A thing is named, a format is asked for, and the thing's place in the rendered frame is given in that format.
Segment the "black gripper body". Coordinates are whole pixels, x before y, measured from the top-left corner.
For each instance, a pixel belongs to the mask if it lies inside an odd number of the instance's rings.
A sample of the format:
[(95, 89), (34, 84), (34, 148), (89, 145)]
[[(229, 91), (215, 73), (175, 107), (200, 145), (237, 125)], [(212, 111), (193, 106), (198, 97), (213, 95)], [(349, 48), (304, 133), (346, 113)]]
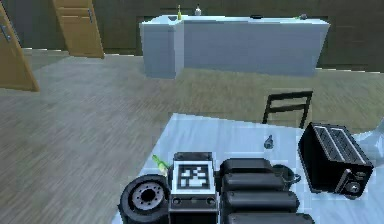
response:
[(132, 180), (120, 196), (123, 224), (169, 224), (167, 178), (146, 174)]

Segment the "black chair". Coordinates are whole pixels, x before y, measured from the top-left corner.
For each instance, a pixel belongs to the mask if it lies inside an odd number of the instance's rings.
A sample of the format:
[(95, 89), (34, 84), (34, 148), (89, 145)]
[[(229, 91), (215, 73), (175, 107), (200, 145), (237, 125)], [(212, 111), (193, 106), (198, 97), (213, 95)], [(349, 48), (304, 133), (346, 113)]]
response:
[[(262, 123), (263, 124), (268, 123), (268, 117), (270, 114), (302, 110), (303, 113), (299, 123), (299, 127), (303, 128), (308, 116), (312, 96), (313, 96), (312, 91), (275, 93), (275, 94), (269, 95), (266, 101)], [(292, 104), (292, 105), (284, 105), (284, 106), (277, 106), (277, 107), (272, 106), (273, 101), (292, 100), (292, 99), (299, 99), (299, 98), (305, 98), (306, 101), (302, 104)]]

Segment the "white table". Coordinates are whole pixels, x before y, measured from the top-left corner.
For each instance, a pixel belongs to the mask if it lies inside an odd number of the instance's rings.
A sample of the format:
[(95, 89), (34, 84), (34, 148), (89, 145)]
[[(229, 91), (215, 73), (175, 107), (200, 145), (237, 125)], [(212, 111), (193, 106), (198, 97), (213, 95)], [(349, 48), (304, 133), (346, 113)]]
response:
[[(299, 199), (298, 211), (310, 215), (315, 224), (384, 224), (384, 149), (381, 146), (384, 132), (350, 133), (374, 165), (363, 194), (351, 200), (344, 195), (310, 191), (298, 154), (298, 143), (304, 130), (173, 114), (135, 178), (160, 173), (152, 160), (153, 154), (169, 166), (177, 152), (210, 152), (216, 166), (229, 158), (263, 158), (271, 165), (285, 165), (301, 176), (301, 181), (293, 184), (290, 190)], [(265, 149), (264, 142), (269, 136), (273, 137), (274, 147)]]

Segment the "black kettle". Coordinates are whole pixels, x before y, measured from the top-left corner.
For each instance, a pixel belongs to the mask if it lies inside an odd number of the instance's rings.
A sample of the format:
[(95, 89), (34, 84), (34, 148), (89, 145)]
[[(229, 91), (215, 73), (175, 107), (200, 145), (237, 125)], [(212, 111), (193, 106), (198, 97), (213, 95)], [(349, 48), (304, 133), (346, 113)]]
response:
[(289, 190), (293, 184), (301, 181), (301, 176), (285, 165), (275, 164), (272, 166), (272, 170), (282, 178), (285, 190)]

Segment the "brown wooden door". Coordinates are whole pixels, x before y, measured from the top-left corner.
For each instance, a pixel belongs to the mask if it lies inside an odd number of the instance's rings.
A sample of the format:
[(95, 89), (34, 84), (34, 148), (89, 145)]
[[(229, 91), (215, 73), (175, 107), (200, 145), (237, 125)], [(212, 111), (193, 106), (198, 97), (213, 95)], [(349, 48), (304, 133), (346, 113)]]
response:
[(38, 92), (39, 85), (26, 60), (6, 10), (0, 0), (0, 24), (7, 27), (9, 42), (0, 30), (0, 88)]
[[(93, 0), (52, 0), (71, 56), (104, 58)], [(92, 10), (90, 23), (87, 9)]]

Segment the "pale grey kitchen counter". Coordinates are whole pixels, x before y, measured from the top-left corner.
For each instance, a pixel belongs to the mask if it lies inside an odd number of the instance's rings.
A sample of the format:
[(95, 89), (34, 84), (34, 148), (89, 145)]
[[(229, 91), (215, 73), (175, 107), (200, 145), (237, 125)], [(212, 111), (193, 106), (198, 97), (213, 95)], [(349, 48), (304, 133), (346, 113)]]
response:
[(330, 24), (321, 19), (161, 15), (140, 23), (145, 74), (183, 69), (312, 76)]

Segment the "black toaster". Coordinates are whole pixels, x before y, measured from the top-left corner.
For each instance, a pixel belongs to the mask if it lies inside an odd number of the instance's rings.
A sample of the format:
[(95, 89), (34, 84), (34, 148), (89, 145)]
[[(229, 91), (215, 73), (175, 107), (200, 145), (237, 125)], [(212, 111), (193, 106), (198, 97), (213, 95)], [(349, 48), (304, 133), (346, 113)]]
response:
[(360, 197), (374, 165), (345, 126), (311, 122), (298, 154), (312, 193), (328, 192), (354, 200)]

